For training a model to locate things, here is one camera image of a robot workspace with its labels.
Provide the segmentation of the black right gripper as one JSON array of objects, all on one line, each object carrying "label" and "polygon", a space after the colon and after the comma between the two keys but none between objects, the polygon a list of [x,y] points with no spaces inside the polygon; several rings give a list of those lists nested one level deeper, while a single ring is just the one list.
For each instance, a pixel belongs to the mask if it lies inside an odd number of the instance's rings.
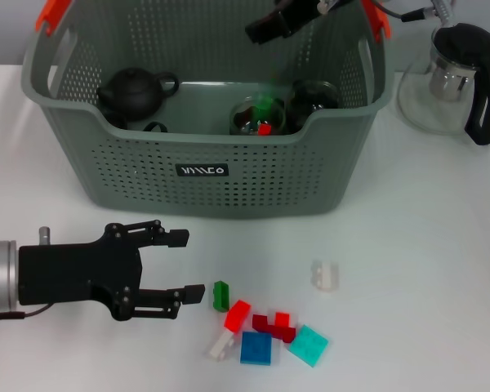
[{"label": "black right gripper", "polygon": [[312,20],[325,16],[350,3],[341,1],[274,0],[276,7],[283,5],[283,13],[274,11],[245,27],[249,39],[256,44],[264,44],[276,38],[293,35]]}]

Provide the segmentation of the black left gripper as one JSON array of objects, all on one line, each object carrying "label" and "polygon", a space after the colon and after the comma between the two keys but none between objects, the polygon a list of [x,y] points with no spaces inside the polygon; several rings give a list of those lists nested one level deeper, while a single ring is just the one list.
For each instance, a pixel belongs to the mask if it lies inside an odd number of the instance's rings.
[{"label": "black left gripper", "polygon": [[166,231],[160,220],[151,220],[109,224],[103,235],[90,243],[23,246],[19,249],[19,302],[97,301],[118,321],[132,317],[176,319],[182,305],[202,301],[205,286],[139,290],[142,264],[138,248],[186,247],[188,241],[187,229]]}]

